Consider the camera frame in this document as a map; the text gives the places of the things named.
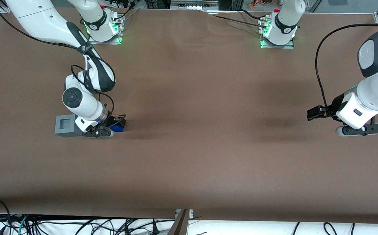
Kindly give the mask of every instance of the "black strap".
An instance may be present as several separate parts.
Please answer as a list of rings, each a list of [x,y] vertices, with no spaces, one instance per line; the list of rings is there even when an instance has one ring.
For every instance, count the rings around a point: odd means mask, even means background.
[[[91,29],[91,30],[99,30],[99,28],[101,27],[101,25],[105,24],[106,22],[106,19],[107,19],[107,15],[106,15],[106,12],[103,10],[103,16],[101,19],[99,19],[98,21],[96,22],[87,22],[87,21],[84,21],[84,23]]]
[[[295,25],[292,25],[292,26],[287,26],[287,25],[283,24],[282,22],[280,22],[280,20],[279,20],[279,14],[278,13],[277,13],[277,15],[275,17],[275,23],[277,25],[277,28],[280,28],[281,33],[283,33],[283,34],[290,33],[297,26],[297,23]]]

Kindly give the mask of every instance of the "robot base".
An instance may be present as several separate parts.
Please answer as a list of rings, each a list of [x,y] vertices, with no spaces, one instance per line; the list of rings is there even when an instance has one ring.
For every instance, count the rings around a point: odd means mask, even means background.
[[[113,12],[113,16],[115,18],[118,17],[117,12]],[[87,31],[87,34],[89,35],[89,41],[93,45],[121,45],[122,44],[122,36],[124,34],[124,25],[125,25],[125,16],[122,16],[122,14],[119,14],[119,19],[113,21],[112,30],[117,33],[115,36],[113,36],[110,40],[107,40],[105,42],[99,42],[90,36],[89,31]]]
[[[290,41],[286,45],[280,46],[280,45],[275,45],[271,43],[266,37],[264,37],[264,33],[269,29],[269,24],[271,24],[271,15],[266,15],[265,17],[261,17],[257,21],[259,25],[266,26],[266,28],[259,28],[261,48],[278,48],[278,49],[293,49],[294,48],[293,39],[290,39]]]

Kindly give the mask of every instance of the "blue cable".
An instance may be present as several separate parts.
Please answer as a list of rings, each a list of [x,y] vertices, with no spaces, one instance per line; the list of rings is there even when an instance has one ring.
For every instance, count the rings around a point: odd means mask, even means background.
[[[23,226],[23,224],[25,223],[25,220],[26,220],[27,217],[28,217],[28,215],[26,215],[26,216],[22,219],[22,222],[21,222],[21,224],[19,225],[18,235],[21,235],[22,226]]]

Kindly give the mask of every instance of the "blue object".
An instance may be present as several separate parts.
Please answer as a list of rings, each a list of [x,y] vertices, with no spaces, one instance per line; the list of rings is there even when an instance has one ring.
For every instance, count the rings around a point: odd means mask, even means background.
[[[121,126],[118,126],[118,125],[114,125],[112,127],[110,127],[112,131],[114,132],[124,132],[124,128],[121,127]]]

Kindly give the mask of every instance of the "white floor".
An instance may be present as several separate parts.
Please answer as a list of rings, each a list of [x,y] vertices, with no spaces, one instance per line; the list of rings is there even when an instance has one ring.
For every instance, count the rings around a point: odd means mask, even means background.
[[[125,220],[113,220],[113,225],[118,228]],[[141,219],[136,221],[130,226],[138,227],[145,223],[152,222],[151,219]],[[160,231],[169,229],[173,222],[158,223],[157,227]],[[254,221],[214,221],[214,220],[191,220],[188,230],[188,235],[199,235],[206,232],[205,235],[292,235],[293,228],[296,222],[254,222]],[[337,235],[349,235],[351,232],[351,224],[348,223],[332,223]],[[42,224],[42,228],[49,235],[73,235],[79,229],[80,225],[53,225]],[[152,229],[152,226],[146,226],[148,230]],[[80,231],[79,235],[90,234],[92,230],[91,226],[86,226]],[[95,235],[108,235],[108,230],[98,230]],[[146,230],[140,229],[132,233],[133,235],[149,235]],[[307,223],[301,222],[296,235],[326,235],[323,229],[323,223]],[[354,235],[378,235],[378,224],[356,224],[354,229]]]

